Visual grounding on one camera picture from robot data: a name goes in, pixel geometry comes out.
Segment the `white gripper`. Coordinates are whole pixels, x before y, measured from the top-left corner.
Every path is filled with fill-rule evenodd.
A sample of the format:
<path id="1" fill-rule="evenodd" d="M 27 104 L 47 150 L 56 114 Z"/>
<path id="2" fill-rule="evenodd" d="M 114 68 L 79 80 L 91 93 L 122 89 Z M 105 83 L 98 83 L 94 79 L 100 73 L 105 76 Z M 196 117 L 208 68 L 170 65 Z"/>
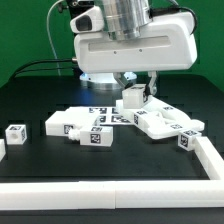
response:
<path id="1" fill-rule="evenodd" d="M 192 11 L 170 7 L 153 15 L 147 6 L 95 5 L 70 21 L 80 69 L 113 73 L 122 89 L 122 72 L 148 73 L 147 96 L 157 93 L 157 72 L 188 69 L 197 59 Z"/>

